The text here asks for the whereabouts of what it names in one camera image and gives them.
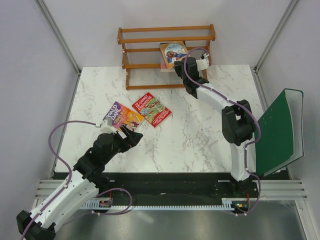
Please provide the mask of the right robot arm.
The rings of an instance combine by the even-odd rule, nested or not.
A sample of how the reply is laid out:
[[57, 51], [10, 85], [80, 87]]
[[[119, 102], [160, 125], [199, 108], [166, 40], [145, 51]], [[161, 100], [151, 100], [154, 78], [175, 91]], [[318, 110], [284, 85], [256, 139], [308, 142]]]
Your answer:
[[248, 148], [253, 143], [257, 123], [249, 102], [245, 99], [234, 101], [214, 89], [207, 79], [200, 76], [198, 61], [194, 57], [176, 61], [174, 70], [188, 94], [220, 113], [222, 134], [230, 144], [230, 174], [235, 179], [229, 184], [229, 191], [235, 197], [242, 196], [247, 191], [244, 181], [250, 177]]

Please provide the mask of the red Treehouse book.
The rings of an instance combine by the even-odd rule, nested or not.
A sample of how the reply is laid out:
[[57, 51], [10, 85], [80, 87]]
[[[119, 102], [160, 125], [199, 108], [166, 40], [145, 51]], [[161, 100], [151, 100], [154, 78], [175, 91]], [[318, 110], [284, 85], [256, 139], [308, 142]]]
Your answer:
[[150, 92], [140, 97], [132, 104], [132, 107], [154, 128], [157, 128], [172, 114], [172, 111]]

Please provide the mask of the grey red curtain book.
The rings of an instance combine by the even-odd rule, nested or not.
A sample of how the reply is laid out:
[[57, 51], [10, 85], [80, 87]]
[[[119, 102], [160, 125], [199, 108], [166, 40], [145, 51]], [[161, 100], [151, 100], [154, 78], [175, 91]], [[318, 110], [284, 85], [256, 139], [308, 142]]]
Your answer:
[[166, 63], [165, 63], [165, 60], [164, 60], [164, 57], [162, 55], [160, 55], [160, 71], [161, 72], [174, 72], [175, 69], [172, 67], [172, 68], [168, 68]]

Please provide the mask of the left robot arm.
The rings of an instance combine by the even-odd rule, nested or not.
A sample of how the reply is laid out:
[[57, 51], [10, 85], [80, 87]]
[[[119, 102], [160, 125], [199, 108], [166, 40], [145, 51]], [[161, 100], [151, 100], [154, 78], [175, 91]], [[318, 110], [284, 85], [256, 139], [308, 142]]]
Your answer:
[[53, 240], [62, 225], [87, 201], [110, 191], [110, 185], [102, 178], [106, 164], [117, 154], [135, 147], [143, 134], [121, 127], [118, 131], [100, 134], [85, 154], [74, 165], [61, 185], [38, 207], [23, 210], [17, 217], [21, 239]]

